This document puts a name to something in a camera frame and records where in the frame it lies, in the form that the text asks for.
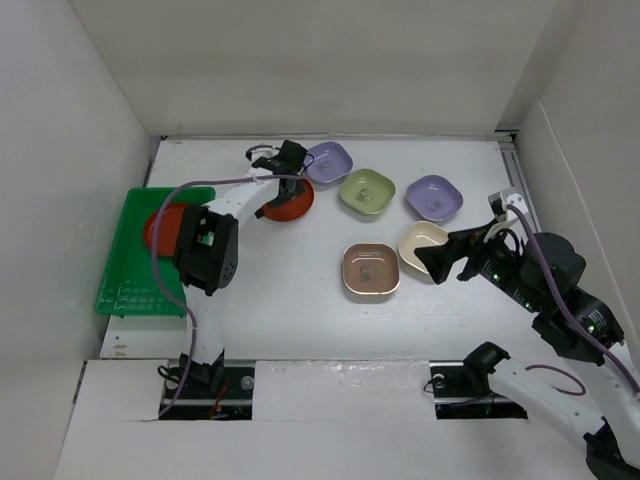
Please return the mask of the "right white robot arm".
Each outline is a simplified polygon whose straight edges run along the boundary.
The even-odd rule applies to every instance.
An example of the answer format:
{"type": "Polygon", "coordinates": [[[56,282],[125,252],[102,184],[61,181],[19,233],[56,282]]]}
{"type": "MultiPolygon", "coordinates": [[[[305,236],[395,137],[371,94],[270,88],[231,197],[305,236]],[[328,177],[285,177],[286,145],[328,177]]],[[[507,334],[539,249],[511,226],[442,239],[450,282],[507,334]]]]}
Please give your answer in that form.
{"type": "Polygon", "coordinates": [[[613,353],[624,332],[609,307],[579,287],[586,267],[571,243],[553,233],[526,232],[511,250],[495,222],[452,232],[439,246],[415,255],[435,283],[443,283],[459,260],[457,278],[486,279],[533,314],[533,329],[577,374],[597,405],[581,407],[537,380],[506,350],[484,342],[462,361],[465,387],[481,397],[504,397],[559,433],[584,456],[597,479],[639,476],[639,382],[613,353]]]}

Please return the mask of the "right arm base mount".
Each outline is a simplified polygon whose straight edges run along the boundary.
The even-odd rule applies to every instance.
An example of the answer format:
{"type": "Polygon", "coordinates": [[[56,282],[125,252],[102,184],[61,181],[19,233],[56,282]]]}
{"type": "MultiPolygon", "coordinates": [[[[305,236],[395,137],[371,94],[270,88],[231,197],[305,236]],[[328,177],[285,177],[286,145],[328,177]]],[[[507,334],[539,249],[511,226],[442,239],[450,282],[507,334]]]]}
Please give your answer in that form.
{"type": "Polygon", "coordinates": [[[461,360],[430,361],[429,370],[423,392],[432,397],[438,420],[528,418],[520,405],[468,380],[461,360]]]}

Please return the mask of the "red round plate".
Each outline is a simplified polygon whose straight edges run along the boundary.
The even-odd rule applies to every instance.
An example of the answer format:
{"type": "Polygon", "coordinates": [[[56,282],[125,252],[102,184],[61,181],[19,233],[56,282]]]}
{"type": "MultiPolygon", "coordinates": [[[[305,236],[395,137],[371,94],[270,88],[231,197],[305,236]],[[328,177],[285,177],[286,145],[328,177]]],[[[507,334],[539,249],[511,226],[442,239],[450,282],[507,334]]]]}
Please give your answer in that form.
{"type": "Polygon", "coordinates": [[[303,217],[313,205],[315,194],[309,181],[287,181],[285,186],[276,199],[263,205],[261,212],[267,219],[292,222],[303,217]]]}
{"type": "MultiPolygon", "coordinates": [[[[176,248],[182,216],[187,203],[179,202],[170,204],[162,217],[159,233],[157,255],[159,257],[172,257],[176,248]]],[[[152,233],[156,224],[158,212],[155,211],[145,222],[143,228],[143,243],[147,250],[152,248],[152,233]]]]}

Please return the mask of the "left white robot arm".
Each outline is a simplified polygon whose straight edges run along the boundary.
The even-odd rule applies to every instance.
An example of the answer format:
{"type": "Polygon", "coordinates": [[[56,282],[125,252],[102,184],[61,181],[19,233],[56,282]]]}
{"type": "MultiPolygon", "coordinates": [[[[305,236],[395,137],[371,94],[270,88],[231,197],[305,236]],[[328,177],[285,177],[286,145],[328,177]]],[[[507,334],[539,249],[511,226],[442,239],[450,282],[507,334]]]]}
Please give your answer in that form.
{"type": "Polygon", "coordinates": [[[278,147],[252,148],[246,157],[247,174],[222,182],[230,187],[227,192],[186,208],[173,255],[192,329],[180,368],[190,387],[205,397],[220,390],[224,371],[221,321],[212,312],[210,298],[235,276],[240,229],[265,206],[281,207],[299,197],[304,192],[303,169],[312,161],[305,147],[290,140],[278,147]]]}

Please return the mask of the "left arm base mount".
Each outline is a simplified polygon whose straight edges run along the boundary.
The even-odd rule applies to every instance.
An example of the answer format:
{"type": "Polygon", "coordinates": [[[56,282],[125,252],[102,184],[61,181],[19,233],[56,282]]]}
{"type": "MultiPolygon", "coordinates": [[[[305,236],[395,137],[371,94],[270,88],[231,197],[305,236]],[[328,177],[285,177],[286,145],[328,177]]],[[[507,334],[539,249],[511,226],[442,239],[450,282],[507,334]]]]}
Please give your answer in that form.
{"type": "Polygon", "coordinates": [[[164,381],[159,406],[161,420],[180,421],[233,421],[250,420],[254,392],[255,365],[239,363],[224,367],[220,387],[211,393],[206,386],[187,380],[179,398],[165,413],[162,411],[171,402],[180,381],[177,366],[160,366],[158,373],[164,381]]]}

